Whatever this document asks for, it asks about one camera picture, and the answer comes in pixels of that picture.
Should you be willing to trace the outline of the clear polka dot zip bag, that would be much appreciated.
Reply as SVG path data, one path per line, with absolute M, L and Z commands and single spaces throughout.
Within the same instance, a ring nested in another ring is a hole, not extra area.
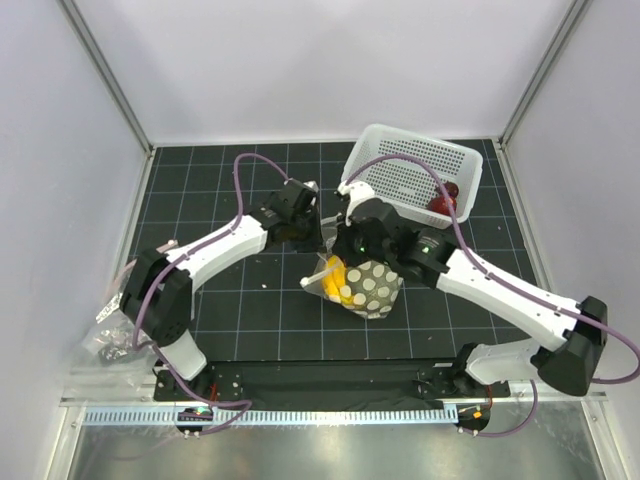
M 336 223 L 335 217 L 321 220 L 321 233 L 325 242 L 325 252 L 318 253 L 319 260 L 313 273 L 300 280 L 300 286 L 305 292 L 330 302 L 332 301 L 324 293 L 322 278 L 324 277 L 323 270 L 327 260 L 331 256 L 336 256 L 332 252 L 332 247 L 337 237 Z M 351 285 L 355 294 L 354 306 L 346 307 L 339 303 L 332 303 L 340 305 L 364 320 L 386 318 L 400 294 L 404 279 L 388 266 L 376 261 L 366 261 L 356 267 L 346 267 L 357 268 L 363 274 L 363 278 L 360 281 Z

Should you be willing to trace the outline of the yellow banana bunch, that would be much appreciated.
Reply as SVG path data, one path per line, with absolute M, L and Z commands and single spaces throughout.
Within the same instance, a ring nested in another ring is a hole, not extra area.
M 357 268 L 347 268 L 337 256 L 331 256 L 323 270 L 322 286 L 326 296 L 334 303 L 353 307 L 355 294 L 352 284 L 363 278 Z

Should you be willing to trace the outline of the red apple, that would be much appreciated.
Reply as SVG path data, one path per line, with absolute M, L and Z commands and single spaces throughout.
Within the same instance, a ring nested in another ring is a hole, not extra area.
M 451 198 L 457 198 L 459 195 L 459 187 L 456 183 L 447 181 L 443 184 L 443 187 L 446 189 L 448 195 Z
M 440 215 L 449 216 L 450 211 L 457 211 L 457 200 L 451 197 L 436 196 L 430 200 L 427 209 Z

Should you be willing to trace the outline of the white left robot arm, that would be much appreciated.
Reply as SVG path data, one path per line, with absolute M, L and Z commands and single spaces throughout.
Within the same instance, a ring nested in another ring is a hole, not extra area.
M 189 332 L 196 291 L 241 260 L 288 243 L 302 253 L 323 245 L 316 182 L 288 180 L 281 190 L 248 208 L 224 227 L 167 253 L 140 254 L 119 310 L 146 334 L 177 373 L 176 386 L 190 400 L 208 395 L 207 358 Z

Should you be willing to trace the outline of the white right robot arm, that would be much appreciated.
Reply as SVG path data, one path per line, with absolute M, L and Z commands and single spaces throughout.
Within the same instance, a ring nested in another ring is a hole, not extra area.
M 541 380 L 572 396 L 588 392 L 607 342 L 608 309 L 601 300 L 588 296 L 577 302 L 542 290 L 465 252 L 444 231 L 413 226 L 375 197 L 348 197 L 333 251 L 349 267 L 378 262 L 404 280 L 460 297 L 527 334 L 525 341 L 465 345 L 450 372 L 460 395 L 511 380 Z

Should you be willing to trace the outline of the pile of spare zip bags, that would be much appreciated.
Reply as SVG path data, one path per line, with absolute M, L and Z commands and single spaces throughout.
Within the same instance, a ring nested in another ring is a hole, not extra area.
M 134 324 L 119 309 L 124 284 L 135 264 L 131 261 L 115 277 L 106 305 L 71 351 L 64 377 L 65 398 L 133 396 L 152 375 L 156 357 L 148 347 L 133 348 Z

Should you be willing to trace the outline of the white perforated plastic basket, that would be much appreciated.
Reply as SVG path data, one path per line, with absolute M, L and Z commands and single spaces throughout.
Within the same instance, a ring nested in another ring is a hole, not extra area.
M 483 158 L 469 147 L 382 124 L 367 126 L 343 169 L 342 181 L 368 184 L 404 218 L 439 229 L 451 218 L 427 209 L 438 182 L 457 185 L 456 220 L 467 221 L 475 204 Z

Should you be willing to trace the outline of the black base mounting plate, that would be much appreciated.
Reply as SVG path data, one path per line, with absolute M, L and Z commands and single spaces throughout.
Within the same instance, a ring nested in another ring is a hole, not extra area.
M 285 412 L 424 410 L 510 396 L 506 382 L 457 378 L 449 359 L 216 361 L 188 386 L 207 399 L 248 399 L 256 411 Z

